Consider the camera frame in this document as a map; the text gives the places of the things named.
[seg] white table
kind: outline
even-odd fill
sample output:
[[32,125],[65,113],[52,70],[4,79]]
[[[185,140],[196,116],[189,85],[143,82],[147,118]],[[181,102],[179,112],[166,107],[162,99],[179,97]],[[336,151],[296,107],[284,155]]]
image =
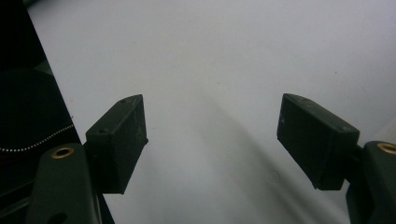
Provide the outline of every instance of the white table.
[[29,9],[79,136],[142,93],[149,143],[117,223],[348,223],[276,140],[282,93],[395,141],[396,3],[42,0]]

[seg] white surface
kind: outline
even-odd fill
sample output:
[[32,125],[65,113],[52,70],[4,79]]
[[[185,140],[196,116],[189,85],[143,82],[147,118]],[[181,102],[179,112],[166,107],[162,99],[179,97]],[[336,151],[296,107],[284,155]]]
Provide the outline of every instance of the white surface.
[[347,120],[361,144],[394,131],[391,0],[42,0],[29,12],[83,141],[116,101],[144,95],[150,142],[125,195],[106,197],[117,223],[348,223],[347,184],[314,190],[277,142],[282,93]]

